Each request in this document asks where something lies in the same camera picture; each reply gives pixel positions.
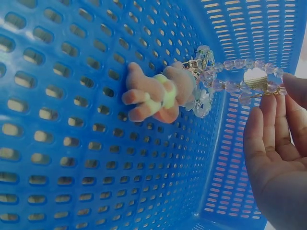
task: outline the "crystal bead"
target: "crystal bead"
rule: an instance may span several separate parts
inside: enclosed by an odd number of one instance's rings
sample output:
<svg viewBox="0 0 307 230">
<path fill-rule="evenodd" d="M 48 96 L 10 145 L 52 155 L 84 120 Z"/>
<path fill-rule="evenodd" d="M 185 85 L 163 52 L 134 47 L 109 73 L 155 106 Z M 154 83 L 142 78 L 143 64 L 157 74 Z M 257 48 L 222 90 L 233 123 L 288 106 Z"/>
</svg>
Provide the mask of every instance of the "crystal bead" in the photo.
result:
<svg viewBox="0 0 307 230">
<path fill-rule="evenodd" d="M 273 81 L 268 81 L 268 92 L 275 93 L 278 90 L 278 85 Z"/>
<path fill-rule="evenodd" d="M 190 111 L 195 108 L 195 104 L 196 104 L 196 101 L 193 100 L 191 102 L 185 103 L 184 107 L 186 108 L 187 111 Z"/>
<path fill-rule="evenodd" d="M 240 82 L 240 90 L 242 92 L 250 92 L 250 88 L 248 87 L 248 85 L 246 85 L 244 81 Z"/>
<path fill-rule="evenodd" d="M 264 70 L 265 62 L 262 60 L 255 61 L 255 68 L 259 68 L 261 70 Z"/>
<path fill-rule="evenodd" d="M 277 78 L 282 78 L 283 77 L 283 69 L 282 68 L 279 68 L 279 67 L 276 67 L 274 69 L 274 75 L 275 77 Z"/>
<path fill-rule="evenodd" d="M 247 59 L 245 59 L 245 61 L 244 61 L 244 65 L 245 65 L 245 67 L 248 68 L 248 69 L 253 69 L 253 68 L 254 68 L 254 64 L 255 64 L 254 60 L 253 60 L 253 59 L 250 59 L 250 58 L 247 58 Z"/>
<path fill-rule="evenodd" d="M 236 59 L 234 63 L 237 69 L 241 69 L 244 66 L 244 61 L 242 59 Z"/>
<path fill-rule="evenodd" d="M 215 79 L 212 82 L 212 88 L 214 89 L 214 91 L 219 92 L 222 91 L 224 89 L 224 83 L 221 80 L 217 80 Z"/>
<path fill-rule="evenodd" d="M 225 70 L 232 70 L 234 68 L 234 63 L 232 61 L 224 61 Z"/>
<path fill-rule="evenodd" d="M 278 91 L 278 93 L 279 93 L 280 95 L 287 95 L 287 94 L 288 94 L 288 92 L 287 92 L 287 90 L 286 90 L 286 88 L 285 88 L 284 86 L 279 86 L 279 91 Z"/>
<path fill-rule="evenodd" d="M 206 46 L 206 45 L 203 45 L 203 46 L 199 46 L 197 48 L 197 51 L 200 53 L 207 53 L 208 51 L 210 50 L 210 47 L 209 46 Z"/>
<path fill-rule="evenodd" d="M 265 64 L 265 66 L 264 66 L 264 71 L 265 71 L 267 74 L 272 74 L 272 73 L 274 73 L 274 69 L 275 69 L 275 67 L 274 67 L 274 65 L 273 65 L 272 63 L 267 63 L 267 64 Z"/>
<path fill-rule="evenodd" d="M 226 81 L 225 90 L 229 93 L 233 93 L 237 90 L 237 84 L 231 80 Z"/>
<path fill-rule="evenodd" d="M 224 70 L 224 65 L 220 62 L 217 62 L 214 65 L 214 70 L 215 70 L 215 72 L 220 73 Z"/>
<path fill-rule="evenodd" d="M 251 97 L 248 93 L 243 92 L 239 95 L 239 101 L 242 105 L 249 105 L 251 102 Z"/>
</svg>

